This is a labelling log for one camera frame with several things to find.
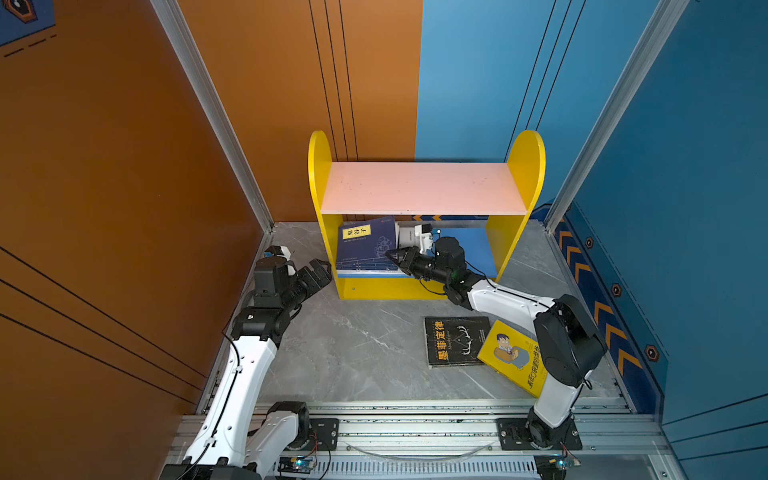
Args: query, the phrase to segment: black mounting plate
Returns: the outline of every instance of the black mounting plate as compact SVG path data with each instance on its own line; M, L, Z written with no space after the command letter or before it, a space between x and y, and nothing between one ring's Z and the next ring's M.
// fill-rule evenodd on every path
M496 419L496 430L502 450L541 450L531 444L532 437L526 427L527 424L526 418ZM581 450L583 448L575 422L570 422L564 437L566 449ZM557 450L559 446L553 446L551 449Z
M310 419L310 437L317 434L318 455L323 450L336 450L339 439L339 419Z

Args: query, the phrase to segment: orange wall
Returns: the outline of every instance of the orange wall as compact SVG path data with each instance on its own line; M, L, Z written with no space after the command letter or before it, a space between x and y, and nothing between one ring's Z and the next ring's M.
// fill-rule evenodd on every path
M339 160L414 158L422 2L180 5L275 221L315 220L314 130Z
M0 51L25 46L0 55L0 247L183 363L0 251L4 473L153 478L261 232L149 2L55 13Z

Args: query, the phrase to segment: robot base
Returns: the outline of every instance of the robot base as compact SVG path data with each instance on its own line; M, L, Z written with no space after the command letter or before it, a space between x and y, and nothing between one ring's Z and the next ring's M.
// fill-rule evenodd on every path
M496 429L502 450L560 449L563 445L568 450L582 449L573 415L553 429L531 409L526 419L496 419Z

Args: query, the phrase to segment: blue wall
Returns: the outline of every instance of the blue wall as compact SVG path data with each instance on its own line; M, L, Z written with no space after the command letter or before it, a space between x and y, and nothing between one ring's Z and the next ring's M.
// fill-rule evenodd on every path
M740 428L768 422L766 25L765 2L691 2L576 199L667 354L691 478L768 478L765 449L724 455L768 445Z
M550 201L656 4L425 0L416 159L505 161L513 131L539 130Z

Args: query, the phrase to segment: pink shelf board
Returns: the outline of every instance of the pink shelf board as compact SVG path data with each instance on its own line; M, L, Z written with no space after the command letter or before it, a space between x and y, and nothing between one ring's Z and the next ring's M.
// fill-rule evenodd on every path
M333 162L323 214L525 215L507 164Z

